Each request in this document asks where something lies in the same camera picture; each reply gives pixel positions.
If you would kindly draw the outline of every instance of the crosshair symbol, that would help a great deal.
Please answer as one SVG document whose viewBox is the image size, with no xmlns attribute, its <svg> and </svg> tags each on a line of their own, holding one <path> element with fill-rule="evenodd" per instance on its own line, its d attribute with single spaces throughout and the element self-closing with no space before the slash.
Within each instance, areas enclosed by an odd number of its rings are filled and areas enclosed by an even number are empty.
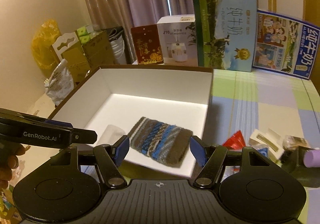
<svg viewBox="0 0 320 224">
<path fill-rule="evenodd" d="M 156 183 L 155 185 L 158 186 L 159 188 L 161 188 L 161 187 L 164 186 L 165 184 L 162 183 L 162 182 L 158 182 L 158 183 Z"/>
</svg>

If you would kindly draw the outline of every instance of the checkered tablecloth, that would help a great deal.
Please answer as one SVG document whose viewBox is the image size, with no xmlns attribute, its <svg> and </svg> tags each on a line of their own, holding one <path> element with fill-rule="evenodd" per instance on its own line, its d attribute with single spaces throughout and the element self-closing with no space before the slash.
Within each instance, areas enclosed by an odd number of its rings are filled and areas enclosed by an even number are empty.
<svg viewBox="0 0 320 224">
<path fill-rule="evenodd" d="M 222 144 L 237 130 L 254 129 L 307 139 L 320 147 L 320 97 L 311 81 L 255 70 L 215 70 L 205 134 Z"/>
</svg>

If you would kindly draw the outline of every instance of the yellow plastic bag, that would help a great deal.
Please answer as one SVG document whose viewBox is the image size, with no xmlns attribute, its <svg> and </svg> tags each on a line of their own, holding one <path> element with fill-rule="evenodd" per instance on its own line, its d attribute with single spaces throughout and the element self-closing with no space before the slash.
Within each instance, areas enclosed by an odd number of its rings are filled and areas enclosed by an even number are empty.
<svg viewBox="0 0 320 224">
<path fill-rule="evenodd" d="M 57 22 L 48 19 L 41 25 L 31 42 L 33 58 L 46 78 L 49 78 L 60 60 L 51 46 L 61 36 Z"/>
</svg>

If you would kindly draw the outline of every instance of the ribbed black surface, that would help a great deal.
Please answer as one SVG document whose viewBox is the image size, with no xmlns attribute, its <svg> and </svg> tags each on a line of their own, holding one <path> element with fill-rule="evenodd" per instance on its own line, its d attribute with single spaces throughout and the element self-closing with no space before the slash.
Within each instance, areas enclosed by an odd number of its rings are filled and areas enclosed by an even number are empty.
<svg viewBox="0 0 320 224">
<path fill-rule="evenodd" d="M 227 213 L 211 192 L 196 190 L 190 187 L 187 180 L 133 180 L 125 189 L 108 192 L 92 212 L 69 223 L 245 224 L 248 222 L 238 220 Z"/>
</svg>

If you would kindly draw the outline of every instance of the folded striped sock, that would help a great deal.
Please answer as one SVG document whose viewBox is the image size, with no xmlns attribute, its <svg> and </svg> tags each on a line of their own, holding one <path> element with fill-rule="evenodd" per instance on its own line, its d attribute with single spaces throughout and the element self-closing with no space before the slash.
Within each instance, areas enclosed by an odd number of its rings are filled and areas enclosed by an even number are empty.
<svg viewBox="0 0 320 224">
<path fill-rule="evenodd" d="M 188 148 L 192 131 L 142 117 L 130 130 L 130 146 L 153 160 L 179 167 Z"/>
</svg>

